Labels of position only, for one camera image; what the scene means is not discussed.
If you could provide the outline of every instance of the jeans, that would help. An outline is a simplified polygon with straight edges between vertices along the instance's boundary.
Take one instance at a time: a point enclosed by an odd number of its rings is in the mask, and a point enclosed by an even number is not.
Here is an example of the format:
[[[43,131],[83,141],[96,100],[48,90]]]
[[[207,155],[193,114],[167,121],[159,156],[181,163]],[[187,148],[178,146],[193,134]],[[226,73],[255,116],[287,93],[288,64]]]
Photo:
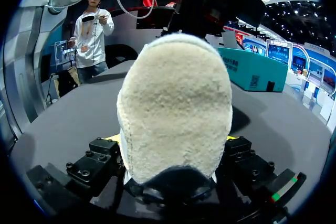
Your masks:
[[[90,80],[92,77],[95,77],[96,75],[103,73],[106,70],[108,70],[108,67],[105,61],[91,67],[78,68],[78,79],[80,83],[83,84],[88,82],[88,80]]]

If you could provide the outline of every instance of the fuzzy white object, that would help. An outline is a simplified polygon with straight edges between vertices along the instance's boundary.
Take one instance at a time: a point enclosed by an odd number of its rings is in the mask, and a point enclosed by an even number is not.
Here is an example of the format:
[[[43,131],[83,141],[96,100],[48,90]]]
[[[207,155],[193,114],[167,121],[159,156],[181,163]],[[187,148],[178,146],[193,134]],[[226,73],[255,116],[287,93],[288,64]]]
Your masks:
[[[117,100],[127,170],[145,183],[171,166],[210,178],[232,122],[232,91],[218,52],[201,39],[173,34],[148,44]]]

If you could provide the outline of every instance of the gray table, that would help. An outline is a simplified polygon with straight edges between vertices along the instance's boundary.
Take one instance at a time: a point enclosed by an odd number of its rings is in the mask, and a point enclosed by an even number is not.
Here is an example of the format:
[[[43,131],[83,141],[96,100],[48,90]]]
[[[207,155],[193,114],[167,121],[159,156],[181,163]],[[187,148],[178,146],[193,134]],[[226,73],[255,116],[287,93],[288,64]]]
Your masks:
[[[39,116],[15,145],[11,158],[20,174],[53,163],[65,172],[98,136],[119,133],[116,101],[123,77],[133,61],[123,62],[62,97]],[[283,93],[245,92],[232,84],[236,123],[250,122],[232,133],[244,136],[263,159],[274,161],[276,173],[303,172],[307,181],[288,203],[293,213],[320,178],[331,134],[299,101]]]

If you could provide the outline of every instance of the cyan box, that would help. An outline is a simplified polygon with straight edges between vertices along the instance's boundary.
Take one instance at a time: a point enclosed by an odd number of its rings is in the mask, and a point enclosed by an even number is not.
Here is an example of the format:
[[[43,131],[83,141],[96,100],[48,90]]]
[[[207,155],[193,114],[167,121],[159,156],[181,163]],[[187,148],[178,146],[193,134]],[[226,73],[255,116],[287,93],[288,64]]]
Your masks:
[[[221,55],[230,80],[246,91],[282,92],[288,66],[256,54],[231,48],[216,48]]]

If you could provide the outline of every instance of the green light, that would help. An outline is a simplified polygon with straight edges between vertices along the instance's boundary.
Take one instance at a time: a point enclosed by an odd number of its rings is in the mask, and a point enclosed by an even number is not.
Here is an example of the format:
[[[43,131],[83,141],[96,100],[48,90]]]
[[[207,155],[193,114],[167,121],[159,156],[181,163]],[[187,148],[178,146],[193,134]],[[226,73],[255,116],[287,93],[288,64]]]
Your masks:
[[[280,199],[280,195],[278,195],[278,194],[273,194],[272,199],[273,199],[274,201],[278,201],[278,200]]]

